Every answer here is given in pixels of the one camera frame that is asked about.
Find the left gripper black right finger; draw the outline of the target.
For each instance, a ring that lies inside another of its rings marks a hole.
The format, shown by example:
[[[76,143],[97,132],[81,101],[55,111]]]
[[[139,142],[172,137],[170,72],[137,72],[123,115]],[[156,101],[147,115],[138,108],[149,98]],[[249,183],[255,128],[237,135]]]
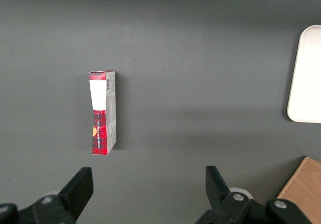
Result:
[[[216,166],[206,167],[206,194],[211,209],[196,223],[311,223],[289,200],[275,198],[262,205],[240,191],[231,191]]]

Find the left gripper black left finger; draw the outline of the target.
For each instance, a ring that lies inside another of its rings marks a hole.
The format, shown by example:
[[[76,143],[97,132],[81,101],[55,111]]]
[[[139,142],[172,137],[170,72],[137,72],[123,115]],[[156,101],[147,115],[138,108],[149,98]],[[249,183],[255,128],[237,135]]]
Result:
[[[18,210],[1,204],[1,223],[76,223],[93,194],[92,168],[82,167],[58,192],[48,194]]]

